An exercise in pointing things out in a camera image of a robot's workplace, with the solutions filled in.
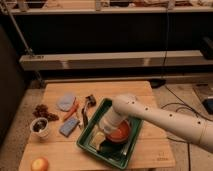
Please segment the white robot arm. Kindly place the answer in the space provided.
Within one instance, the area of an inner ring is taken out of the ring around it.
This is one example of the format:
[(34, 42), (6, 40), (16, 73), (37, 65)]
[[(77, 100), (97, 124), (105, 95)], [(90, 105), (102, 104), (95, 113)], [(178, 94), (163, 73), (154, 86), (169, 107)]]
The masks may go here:
[(213, 153), (213, 122), (147, 106), (132, 94), (120, 94), (112, 99), (112, 106), (97, 122), (96, 132), (106, 137), (127, 117), (143, 119)]

